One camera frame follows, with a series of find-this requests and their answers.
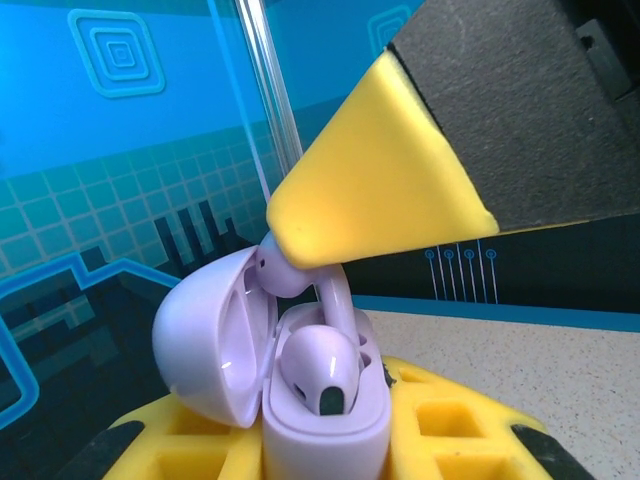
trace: white countertop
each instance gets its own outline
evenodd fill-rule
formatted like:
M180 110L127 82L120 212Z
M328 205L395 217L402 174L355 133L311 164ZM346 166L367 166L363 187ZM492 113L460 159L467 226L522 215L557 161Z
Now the white countertop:
M640 479L640 334L368 314L384 355L536 417L598 480Z

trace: black foam pad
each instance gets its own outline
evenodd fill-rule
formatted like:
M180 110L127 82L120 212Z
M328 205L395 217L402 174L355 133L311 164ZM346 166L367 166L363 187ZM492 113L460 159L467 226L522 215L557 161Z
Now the black foam pad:
M640 152L554 0L429 0L399 58L503 231L640 211Z

